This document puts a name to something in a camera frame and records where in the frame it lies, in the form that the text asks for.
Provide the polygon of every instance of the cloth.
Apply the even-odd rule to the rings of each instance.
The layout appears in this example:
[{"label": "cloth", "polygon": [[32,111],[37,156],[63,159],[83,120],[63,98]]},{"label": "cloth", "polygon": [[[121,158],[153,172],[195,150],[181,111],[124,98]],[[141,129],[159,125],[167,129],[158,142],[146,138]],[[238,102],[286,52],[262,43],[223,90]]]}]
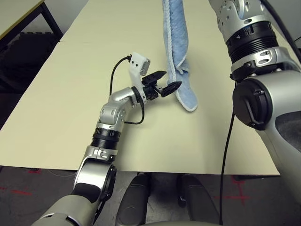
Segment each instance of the cloth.
[{"label": "cloth", "polygon": [[163,4],[163,36],[167,55],[167,83],[181,81],[182,84],[175,95],[182,106],[193,112],[198,100],[190,88],[189,64],[186,60],[188,49],[188,33],[182,0],[162,0]]}]

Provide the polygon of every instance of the table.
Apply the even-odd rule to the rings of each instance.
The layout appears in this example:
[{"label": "table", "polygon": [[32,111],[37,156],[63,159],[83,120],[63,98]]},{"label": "table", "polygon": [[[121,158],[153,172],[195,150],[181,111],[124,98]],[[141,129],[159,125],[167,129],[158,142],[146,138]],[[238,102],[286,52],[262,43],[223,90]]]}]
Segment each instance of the table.
[{"label": "table", "polygon": [[[209,3],[184,5],[199,106],[188,113],[173,95],[147,104],[143,124],[125,125],[121,134],[119,170],[220,173],[232,111],[231,62]],[[0,165],[76,170],[107,102],[115,63],[136,51],[151,60],[149,73],[165,70],[162,35],[160,0],[90,0],[0,131]],[[117,69],[113,90],[131,85],[127,67]],[[140,114],[136,109],[129,120]],[[237,119],[225,173],[278,175],[259,136]]]},{"label": "table", "polygon": [[44,0],[1,0],[0,50],[40,13],[45,18],[53,33],[60,39],[63,33],[49,12]]}]

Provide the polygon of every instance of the table leg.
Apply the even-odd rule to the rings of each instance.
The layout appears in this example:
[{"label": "table leg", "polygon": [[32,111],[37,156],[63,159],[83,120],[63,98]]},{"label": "table leg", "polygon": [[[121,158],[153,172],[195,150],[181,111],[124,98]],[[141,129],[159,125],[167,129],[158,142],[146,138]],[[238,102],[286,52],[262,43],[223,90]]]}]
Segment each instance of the table leg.
[{"label": "table leg", "polygon": [[62,33],[61,29],[59,28],[59,26],[57,25],[57,23],[55,22],[53,16],[49,12],[49,9],[47,8],[46,4],[43,2],[40,6],[43,9],[42,15],[43,15],[44,19],[46,20],[47,24],[49,25],[49,27],[51,28],[51,30],[53,31],[53,34],[55,34],[58,39],[61,39],[63,36],[63,33]]}]

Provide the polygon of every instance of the black rubber joint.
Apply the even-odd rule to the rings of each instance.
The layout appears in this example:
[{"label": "black rubber joint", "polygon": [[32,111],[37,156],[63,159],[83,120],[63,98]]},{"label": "black rubber joint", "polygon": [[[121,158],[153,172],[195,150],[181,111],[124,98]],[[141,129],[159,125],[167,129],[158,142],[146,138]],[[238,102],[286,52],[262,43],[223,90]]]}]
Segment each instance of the black rubber joint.
[{"label": "black rubber joint", "polygon": [[278,46],[275,33],[268,21],[248,25],[234,33],[226,42],[232,63],[239,59]]},{"label": "black rubber joint", "polygon": [[111,129],[96,128],[93,134],[91,146],[106,149],[117,149],[120,134],[120,132]]}]

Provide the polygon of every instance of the red tape mark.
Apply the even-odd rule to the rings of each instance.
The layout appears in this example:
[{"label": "red tape mark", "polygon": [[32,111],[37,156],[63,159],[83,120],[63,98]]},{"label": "red tape mark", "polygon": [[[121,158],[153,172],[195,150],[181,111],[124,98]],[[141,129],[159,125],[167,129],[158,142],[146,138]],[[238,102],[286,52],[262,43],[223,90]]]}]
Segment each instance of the red tape mark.
[{"label": "red tape mark", "polygon": [[223,199],[249,199],[250,196],[240,196],[240,195],[224,195]]},{"label": "red tape mark", "polygon": [[[234,178],[233,176],[231,176],[231,178],[232,178],[232,182],[233,182],[234,184],[237,184],[239,196],[240,196],[240,197],[244,197],[244,196],[243,196],[243,189],[241,188],[240,185],[243,185],[243,184],[245,183],[245,181],[243,181],[243,180],[241,180],[241,181],[235,180],[235,178]],[[241,204],[242,204],[243,206],[245,206],[245,199],[240,199],[240,201],[241,201]]]},{"label": "red tape mark", "polygon": [[28,173],[40,174],[41,171],[42,171],[41,169],[38,169],[38,170],[30,170],[30,171],[28,171]]},{"label": "red tape mark", "polygon": [[23,191],[17,191],[17,190],[11,190],[10,192],[13,194],[32,195],[32,193],[30,193],[30,192],[23,192]]}]

